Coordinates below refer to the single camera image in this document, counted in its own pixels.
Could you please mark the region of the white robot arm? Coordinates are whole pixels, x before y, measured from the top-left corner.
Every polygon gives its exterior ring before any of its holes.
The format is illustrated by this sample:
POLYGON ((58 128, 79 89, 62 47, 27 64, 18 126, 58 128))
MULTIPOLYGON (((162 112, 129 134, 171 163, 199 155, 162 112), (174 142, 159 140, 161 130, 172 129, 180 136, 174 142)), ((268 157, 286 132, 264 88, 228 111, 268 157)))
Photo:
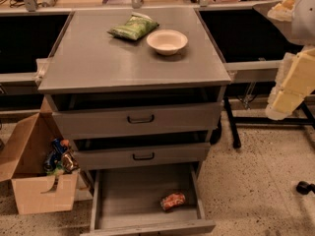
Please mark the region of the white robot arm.
POLYGON ((315 90, 315 0, 283 0, 267 13, 269 19, 291 23, 291 38, 303 48, 286 53, 279 65, 265 113, 283 120, 315 90))

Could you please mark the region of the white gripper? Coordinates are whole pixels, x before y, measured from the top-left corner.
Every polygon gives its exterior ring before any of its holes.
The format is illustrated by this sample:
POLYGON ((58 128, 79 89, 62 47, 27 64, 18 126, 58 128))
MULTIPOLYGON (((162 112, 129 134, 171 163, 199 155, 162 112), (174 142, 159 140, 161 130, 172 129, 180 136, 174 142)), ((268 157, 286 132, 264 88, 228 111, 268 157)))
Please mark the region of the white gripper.
MULTIPOLYGON (((267 17, 290 22, 296 0, 283 0, 272 7, 267 17)), ((283 120, 315 90, 315 48, 297 54, 286 53, 280 62, 265 113, 269 119, 283 120)))

